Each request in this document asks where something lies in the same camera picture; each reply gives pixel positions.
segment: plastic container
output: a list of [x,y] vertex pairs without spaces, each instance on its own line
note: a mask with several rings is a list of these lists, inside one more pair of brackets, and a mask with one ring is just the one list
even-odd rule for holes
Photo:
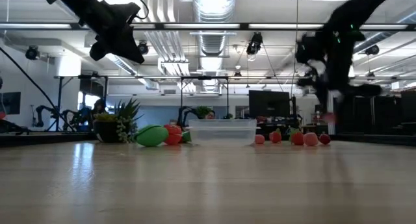
[[255,119],[189,120],[194,145],[250,145],[255,140]]

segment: ceiling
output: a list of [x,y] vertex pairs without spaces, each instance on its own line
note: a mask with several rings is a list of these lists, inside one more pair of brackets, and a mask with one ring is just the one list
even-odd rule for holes
[[[233,21],[256,23],[324,23],[331,12],[344,0],[237,0]],[[178,22],[193,22],[194,14],[192,0],[175,0],[174,11]],[[396,23],[406,14],[416,11],[415,0],[388,0],[372,15],[370,23]],[[0,21],[9,22],[74,22],[77,21],[69,12],[58,5],[49,5],[45,0],[0,0]],[[276,72],[278,75],[293,75],[294,70],[302,73],[305,68],[294,61],[291,51],[294,48],[296,38],[304,32],[299,31],[264,31],[262,32],[265,47],[257,54],[253,62],[249,62],[245,53],[246,44],[251,39],[253,32],[238,31],[236,35],[229,37],[226,56],[223,61],[224,73],[232,74],[235,66],[240,65],[242,75],[266,75]],[[104,58],[94,62],[88,58],[89,41],[94,39],[91,32],[86,31],[8,31],[12,38],[52,38],[63,41],[83,54],[83,71],[98,71],[102,75],[120,75],[122,72],[110,60]],[[146,40],[143,32],[135,31],[135,40]],[[189,68],[196,71],[199,65],[197,55],[198,45],[195,36],[189,31],[180,31],[181,45],[189,60]],[[354,70],[356,75],[364,75],[370,69],[389,66],[396,62],[416,55],[416,33],[400,32],[377,44],[380,54],[376,57],[363,55],[354,56]],[[59,47],[47,50],[50,56],[62,56],[64,51]],[[136,68],[144,75],[159,75],[157,69],[158,54],[150,46],[149,53],[145,56],[145,63]],[[394,69],[387,69],[376,75],[412,75],[416,72],[416,66],[406,64]]]

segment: person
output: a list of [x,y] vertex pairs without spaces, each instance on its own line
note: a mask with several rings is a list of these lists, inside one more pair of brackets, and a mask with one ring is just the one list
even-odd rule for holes
[[204,117],[205,119],[214,119],[215,118],[215,111],[211,110],[207,115]]
[[[298,42],[296,59],[309,66],[311,70],[306,73],[305,79],[297,82],[297,85],[312,86],[319,102],[325,108],[328,91],[339,91],[342,101],[339,102],[335,113],[342,112],[346,100],[355,96],[372,97],[382,92],[378,85],[350,85],[348,72],[355,43],[365,40],[359,28],[384,1],[386,0],[349,0],[333,11],[330,19],[314,36],[305,34]],[[310,65],[310,60],[322,62],[325,65],[324,73],[319,75],[316,68]]]

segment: wooden table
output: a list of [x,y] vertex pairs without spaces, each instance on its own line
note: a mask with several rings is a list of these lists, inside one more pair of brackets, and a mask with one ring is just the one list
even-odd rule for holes
[[62,143],[0,149],[0,223],[414,223],[416,150]]

